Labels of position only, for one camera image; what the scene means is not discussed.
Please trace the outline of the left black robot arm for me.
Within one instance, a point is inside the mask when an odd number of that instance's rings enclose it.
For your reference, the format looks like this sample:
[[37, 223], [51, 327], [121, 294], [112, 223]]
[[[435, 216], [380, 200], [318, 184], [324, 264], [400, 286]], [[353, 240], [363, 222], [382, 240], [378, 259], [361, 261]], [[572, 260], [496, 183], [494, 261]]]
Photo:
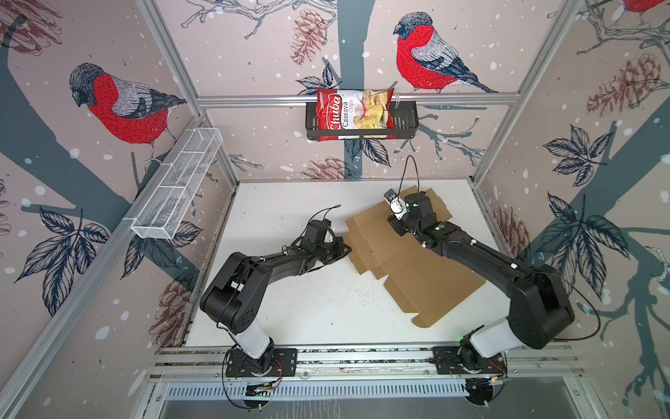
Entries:
[[303, 234], [278, 253], [254, 257], [232, 253], [203, 293], [199, 308], [229, 333], [244, 355], [259, 361], [273, 345], [256, 321], [268, 286], [315, 272], [351, 251], [328, 219], [312, 219]]

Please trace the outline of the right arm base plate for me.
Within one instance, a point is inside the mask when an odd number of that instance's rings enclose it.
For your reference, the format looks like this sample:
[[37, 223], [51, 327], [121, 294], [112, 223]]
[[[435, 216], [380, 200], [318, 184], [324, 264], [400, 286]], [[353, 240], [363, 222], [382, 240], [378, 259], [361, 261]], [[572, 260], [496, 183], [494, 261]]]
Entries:
[[483, 358], [476, 350], [463, 347], [433, 347], [430, 362], [438, 375], [507, 375], [507, 365], [500, 354]]

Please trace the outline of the brown cardboard box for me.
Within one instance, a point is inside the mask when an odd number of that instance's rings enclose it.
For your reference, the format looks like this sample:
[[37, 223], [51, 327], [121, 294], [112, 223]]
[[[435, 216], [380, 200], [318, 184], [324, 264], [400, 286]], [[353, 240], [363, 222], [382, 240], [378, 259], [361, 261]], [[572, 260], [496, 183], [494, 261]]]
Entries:
[[380, 283], [381, 294], [412, 330], [444, 328], [462, 335], [491, 321], [497, 310], [485, 307], [490, 287], [481, 276], [392, 228], [393, 213], [383, 198], [390, 188], [389, 182], [351, 188], [345, 244], [356, 272]]

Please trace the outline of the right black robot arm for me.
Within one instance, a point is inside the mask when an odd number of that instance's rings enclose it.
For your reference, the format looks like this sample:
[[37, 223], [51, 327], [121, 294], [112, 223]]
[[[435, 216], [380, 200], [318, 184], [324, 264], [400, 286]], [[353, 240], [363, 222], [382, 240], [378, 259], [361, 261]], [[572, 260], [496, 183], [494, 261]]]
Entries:
[[507, 317], [480, 326], [460, 340], [458, 354], [467, 370], [480, 370], [491, 359], [516, 347], [542, 349], [575, 320], [556, 269], [549, 265], [535, 268], [510, 258], [458, 225], [438, 220], [424, 192], [402, 198], [388, 190], [384, 198], [393, 213], [387, 221], [396, 233], [412, 234], [422, 247], [466, 266], [509, 298]]

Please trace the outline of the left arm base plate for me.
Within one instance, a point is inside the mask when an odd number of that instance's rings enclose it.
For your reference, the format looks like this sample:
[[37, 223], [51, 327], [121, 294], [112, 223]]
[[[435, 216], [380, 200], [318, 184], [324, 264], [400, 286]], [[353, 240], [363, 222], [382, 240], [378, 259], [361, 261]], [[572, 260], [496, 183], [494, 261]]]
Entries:
[[298, 364], [298, 350], [269, 347], [259, 359], [251, 358], [240, 347], [232, 347], [225, 357], [226, 378], [293, 377]]

